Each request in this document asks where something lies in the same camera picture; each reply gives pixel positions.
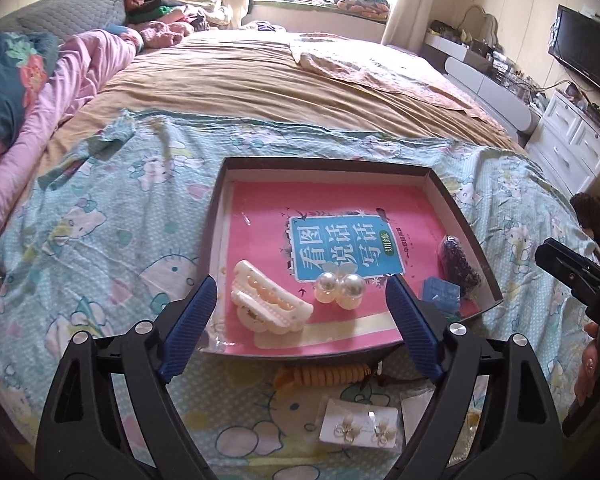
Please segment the person's right hand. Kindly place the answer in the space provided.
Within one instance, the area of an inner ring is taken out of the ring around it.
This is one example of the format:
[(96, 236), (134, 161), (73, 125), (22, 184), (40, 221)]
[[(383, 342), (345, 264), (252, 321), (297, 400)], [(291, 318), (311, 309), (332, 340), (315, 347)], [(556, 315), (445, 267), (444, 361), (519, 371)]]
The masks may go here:
[(595, 374), (598, 364), (598, 350), (596, 346), (596, 338), (600, 326), (594, 322), (589, 322), (584, 326), (585, 333), (591, 338), (584, 348), (581, 356), (581, 363), (578, 370), (578, 376), (574, 383), (574, 395), (580, 406), (584, 404), (590, 396), (592, 396), (595, 386)]

